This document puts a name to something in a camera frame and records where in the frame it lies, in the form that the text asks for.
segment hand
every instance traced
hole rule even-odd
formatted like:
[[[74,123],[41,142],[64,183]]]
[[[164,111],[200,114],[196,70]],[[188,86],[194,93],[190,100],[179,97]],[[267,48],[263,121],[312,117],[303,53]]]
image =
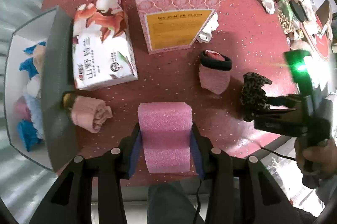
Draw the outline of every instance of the hand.
[[[295,141],[296,161],[300,170],[303,170],[304,160],[310,160],[321,164],[320,179],[327,179],[337,175],[337,147],[333,139],[329,139],[327,145],[314,146],[307,149],[301,147],[298,139]]]

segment blue cloth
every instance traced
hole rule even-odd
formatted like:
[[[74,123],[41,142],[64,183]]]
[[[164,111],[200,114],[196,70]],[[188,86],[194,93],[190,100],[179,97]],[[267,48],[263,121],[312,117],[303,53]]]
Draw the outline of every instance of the blue cloth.
[[[33,58],[29,58],[26,61],[22,62],[20,64],[19,70],[26,70],[29,73],[29,79],[33,78],[36,74],[38,74],[38,71],[36,70],[36,67],[33,63]]]
[[[26,100],[26,104],[30,110],[30,115],[34,128],[37,130],[38,138],[43,138],[43,122],[40,101],[29,95],[26,91],[23,92],[23,97]]]
[[[45,42],[39,42],[38,44],[39,45],[45,45]],[[23,52],[25,52],[29,55],[32,55],[35,48],[36,48],[36,45],[33,45],[33,46],[30,46],[30,47],[26,48],[25,50],[23,50]]]
[[[37,137],[37,131],[33,127],[33,124],[29,121],[21,120],[17,124],[17,131],[19,132],[20,138],[22,139],[28,152],[34,144],[40,143],[42,141]]]

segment yellow object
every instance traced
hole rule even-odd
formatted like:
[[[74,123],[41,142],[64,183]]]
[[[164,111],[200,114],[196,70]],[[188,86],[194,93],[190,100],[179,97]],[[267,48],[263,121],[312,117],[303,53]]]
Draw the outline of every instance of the yellow object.
[[[152,50],[191,44],[211,12],[211,9],[191,9],[147,15]]]

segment red table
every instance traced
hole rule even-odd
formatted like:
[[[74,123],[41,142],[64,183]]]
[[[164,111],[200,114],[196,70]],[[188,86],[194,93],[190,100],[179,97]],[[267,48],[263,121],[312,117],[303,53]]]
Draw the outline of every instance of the red table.
[[[91,0],[44,0],[43,9],[59,4],[73,15],[75,8]],[[137,108],[142,102],[184,101],[193,108],[193,119],[202,135],[215,147],[232,156],[245,157],[278,136],[258,131],[242,120],[239,96],[242,75],[261,73],[273,84],[266,86],[269,96],[293,93],[295,86],[283,65],[282,53],[288,50],[286,37],[276,14],[267,14],[261,0],[226,0],[218,11],[219,27],[209,44],[196,42],[189,50],[149,55],[134,0],[124,0],[139,80],[79,94],[103,99],[111,106],[114,117],[98,134],[77,128],[81,155],[86,158],[103,154],[129,135],[138,121]],[[233,61],[230,85],[219,96],[200,87],[198,54],[216,50]],[[188,174],[149,174],[141,152],[136,174],[122,185],[146,185],[195,175],[193,163]]]

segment black cable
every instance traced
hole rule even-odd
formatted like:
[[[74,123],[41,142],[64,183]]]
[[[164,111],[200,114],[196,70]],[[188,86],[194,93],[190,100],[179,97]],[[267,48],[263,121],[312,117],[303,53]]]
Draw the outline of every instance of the black cable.
[[[193,224],[196,224],[197,218],[198,218],[198,215],[199,215],[200,209],[201,209],[201,203],[200,203],[200,198],[199,198],[199,190],[200,190],[200,187],[201,187],[201,182],[202,182],[202,180],[200,179],[200,185],[199,185],[199,188],[198,188],[197,193],[196,193],[196,195],[197,195],[197,205],[198,206],[197,206],[197,210],[195,212],[194,218],[193,218]]]
[[[263,150],[266,150],[266,151],[268,151],[268,152],[270,152],[270,153],[273,153],[273,154],[275,154],[276,156],[279,156],[279,157],[281,157],[281,158],[286,158],[286,159],[290,159],[290,160],[294,160],[294,161],[296,161],[296,159],[295,159],[295,158],[292,158],[292,157],[288,157],[288,156],[281,155],[281,154],[279,154],[279,153],[276,153],[276,152],[275,152],[275,151],[273,151],[273,150],[269,150],[269,149],[267,149],[267,148],[264,148],[264,147],[261,147],[261,149],[263,149]]]

